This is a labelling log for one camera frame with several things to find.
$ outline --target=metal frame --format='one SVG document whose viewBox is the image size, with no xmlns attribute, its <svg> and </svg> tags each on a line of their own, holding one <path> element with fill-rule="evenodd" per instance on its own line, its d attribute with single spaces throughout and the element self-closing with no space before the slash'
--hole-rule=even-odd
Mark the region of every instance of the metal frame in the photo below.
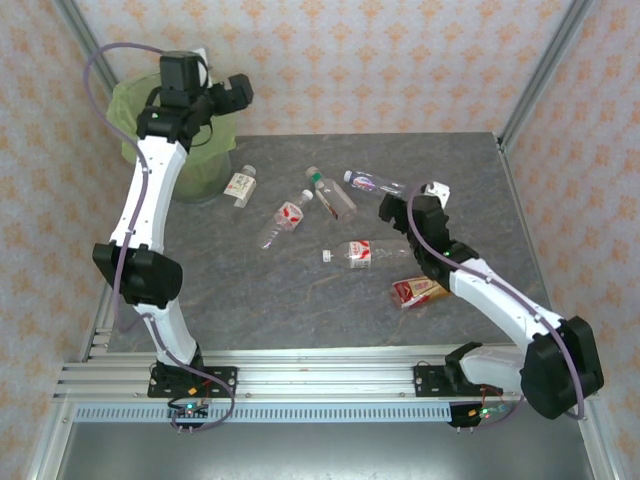
<svg viewBox="0 0 640 480">
<path fill-rule="evenodd" d="M 29 480 L 56 478 L 79 408 L 114 404 L 152 407 L 166 400 L 146 396 L 149 366 L 154 353 L 107 353 L 98 340 L 84 363 L 64 365 L 51 410 L 38 445 Z M 300 350 L 205 352 L 205 364 L 235 365 L 240 369 L 236 399 L 243 410 L 274 405 L 324 409 L 382 407 L 429 408 L 478 397 L 416 398 L 413 366 L 419 361 L 443 364 L 457 345 L 423 347 L 369 347 Z M 515 351 L 511 345 L 500 346 Z M 507 401 L 518 395 L 507 392 Z M 607 412 L 596 395 L 587 400 L 587 418 L 580 430 L 596 479 L 623 480 L 619 458 L 606 420 Z M 218 411 L 228 400 L 213 400 Z"/>
<path fill-rule="evenodd" d="M 520 128 L 533 111 L 536 101 L 553 75 L 556 66 L 567 51 L 571 40 L 582 25 L 582 20 L 589 11 L 594 0 L 573 0 L 569 10 L 560 22 L 560 27 L 551 43 L 545 50 L 540 63 L 534 70 L 520 100 L 509 117 L 504 131 L 500 135 L 499 144 L 505 151 L 515 141 Z"/>
<path fill-rule="evenodd" d="M 58 8 L 62 18 L 66 21 L 72 35 L 78 41 L 78 44 L 85 56 L 88 57 L 95 52 L 100 45 L 89 28 L 89 25 L 78 8 L 75 0 L 53 0 L 53 3 Z M 113 92 L 113 89 L 116 88 L 116 85 L 118 84 L 118 78 L 104 55 L 100 55 L 96 59 L 93 69 L 94 73 L 98 76 L 100 83 L 104 86 L 105 91 L 109 96 L 111 96 L 111 92 Z"/>
</svg>

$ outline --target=clear plastic bottle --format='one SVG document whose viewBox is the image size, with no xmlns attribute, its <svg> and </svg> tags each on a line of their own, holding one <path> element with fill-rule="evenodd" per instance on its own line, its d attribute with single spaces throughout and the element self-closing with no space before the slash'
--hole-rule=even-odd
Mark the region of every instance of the clear plastic bottle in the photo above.
<svg viewBox="0 0 640 480">
<path fill-rule="evenodd" d="M 281 232 L 293 232 L 304 218 L 303 207 L 313 199 L 313 193 L 303 190 L 278 209 L 258 234 L 258 246 L 267 250 Z"/>
<path fill-rule="evenodd" d="M 322 251 L 322 261 L 346 268 L 390 267 L 413 262 L 408 240 L 357 240 Z"/>
<path fill-rule="evenodd" d="M 307 178 L 316 187 L 316 195 L 322 204 L 341 222 L 351 220 L 358 208 L 335 180 L 325 178 L 316 167 L 307 169 Z"/>
<path fill-rule="evenodd" d="M 344 181 L 353 188 L 377 193 L 381 196 L 390 193 L 395 197 L 405 198 L 409 193 L 406 185 L 360 170 L 347 170 L 344 172 Z"/>
</svg>

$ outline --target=plastic bottle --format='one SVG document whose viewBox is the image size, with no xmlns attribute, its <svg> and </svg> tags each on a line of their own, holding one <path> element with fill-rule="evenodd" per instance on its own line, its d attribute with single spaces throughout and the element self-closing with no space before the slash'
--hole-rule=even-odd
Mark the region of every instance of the plastic bottle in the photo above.
<svg viewBox="0 0 640 480">
<path fill-rule="evenodd" d="M 234 197 L 233 206 L 244 208 L 247 206 L 251 194 L 256 188 L 256 169 L 245 165 L 239 173 L 234 173 L 225 189 L 225 195 Z"/>
<path fill-rule="evenodd" d="M 316 187 L 316 195 L 322 204 L 341 222 L 351 220 L 358 208 L 335 180 L 325 178 L 316 167 L 307 169 L 307 178 Z"/>
<path fill-rule="evenodd" d="M 284 202 L 258 234 L 258 246 L 267 250 L 281 232 L 293 232 L 304 218 L 304 205 L 312 199 L 313 193 L 303 190 L 302 193 Z"/>
<path fill-rule="evenodd" d="M 405 198 L 409 193 L 407 192 L 406 185 L 360 170 L 347 170 L 344 172 L 344 181 L 353 188 L 364 190 L 365 192 L 377 193 L 381 196 L 390 193 L 396 197 Z"/>
<path fill-rule="evenodd" d="M 390 267 L 414 262 L 408 240 L 358 240 L 322 251 L 322 261 L 346 268 Z"/>
</svg>

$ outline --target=orange floral pattern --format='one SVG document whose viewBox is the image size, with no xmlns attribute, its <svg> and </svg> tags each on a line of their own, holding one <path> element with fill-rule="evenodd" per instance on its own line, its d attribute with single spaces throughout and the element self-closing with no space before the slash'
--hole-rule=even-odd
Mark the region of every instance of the orange floral pattern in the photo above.
<svg viewBox="0 0 640 480">
<path fill-rule="evenodd" d="M 640 16 L 626 5 L 596 3 L 509 160 L 554 307 L 594 329 L 616 445 L 638 478 Z"/>
<path fill-rule="evenodd" d="M 89 110 L 83 55 L 53 2 L 4 0 L 0 19 L 0 476 L 18 479 L 95 314 L 91 249 L 108 240 L 131 173 Z"/>
<path fill-rule="evenodd" d="M 238 132 L 258 135 L 500 133 L 571 1 L 163 0 L 159 15 L 142 0 L 77 3 L 102 43 L 206 45 L 216 76 L 247 73 L 256 97 Z M 138 52 L 110 61 L 121 79 L 155 67 Z"/>
</svg>

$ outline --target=robotic arm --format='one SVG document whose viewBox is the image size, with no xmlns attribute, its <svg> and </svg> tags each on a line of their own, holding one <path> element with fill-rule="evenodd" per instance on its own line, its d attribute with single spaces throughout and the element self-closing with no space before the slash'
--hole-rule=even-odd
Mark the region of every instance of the robotic arm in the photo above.
<svg viewBox="0 0 640 480">
<path fill-rule="evenodd" d="M 171 379 L 168 382 L 173 385 L 150 388 L 150 396 L 153 390 L 158 392 L 157 396 L 177 397 L 179 393 L 173 391 L 176 383 L 197 383 L 167 351 L 185 365 L 204 369 L 200 349 L 187 330 L 177 299 L 182 286 L 182 267 L 163 255 L 164 227 L 173 187 L 200 128 L 209 124 L 212 116 L 245 109 L 253 99 L 251 84 L 245 75 L 231 77 L 230 90 L 221 83 L 209 87 L 206 68 L 201 66 L 206 64 L 194 52 L 165 52 L 161 56 L 161 86 L 150 93 L 138 117 L 138 147 L 146 162 L 140 158 L 136 162 L 127 201 L 109 244 L 96 244 L 93 249 L 94 263 L 112 287 L 118 260 L 124 255 L 120 293 L 139 314 L 150 314 L 154 319 L 159 339 L 149 315 L 145 315 L 158 351 L 152 377 L 158 381 Z M 154 101 L 158 96 L 160 105 L 156 106 Z M 137 219 L 130 231 L 133 217 Z M 123 253 L 128 235 L 129 244 Z"/>
<path fill-rule="evenodd" d="M 514 355 L 469 343 L 447 355 L 443 367 L 416 366 L 416 376 L 420 378 L 416 394 L 475 396 L 481 385 L 492 385 L 499 390 L 522 392 L 538 413 L 557 418 L 576 404 L 577 392 L 568 362 L 547 327 L 554 329 L 564 342 L 584 397 L 604 384 L 591 327 L 580 317 L 565 320 L 542 308 L 497 276 L 477 252 L 451 239 L 444 201 L 437 194 L 421 195 L 412 207 L 418 233 L 439 255 L 419 242 L 405 201 L 387 195 L 379 215 L 386 222 L 394 220 L 394 228 L 407 235 L 426 276 L 484 313 L 522 353 Z"/>
</svg>

